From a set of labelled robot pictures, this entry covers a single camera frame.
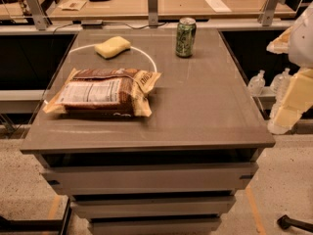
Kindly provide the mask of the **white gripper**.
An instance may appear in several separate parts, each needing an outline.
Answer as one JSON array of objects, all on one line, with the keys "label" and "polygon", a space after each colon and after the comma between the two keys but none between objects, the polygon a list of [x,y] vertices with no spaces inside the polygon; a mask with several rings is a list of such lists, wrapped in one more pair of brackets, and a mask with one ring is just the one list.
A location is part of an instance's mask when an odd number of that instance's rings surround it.
[{"label": "white gripper", "polygon": [[313,106],[313,4],[310,4],[292,27],[266,47],[274,54],[289,53],[289,60],[300,68],[288,82],[283,82],[283,96],[277,94],[268,122],[273,134],[285,134]]}]

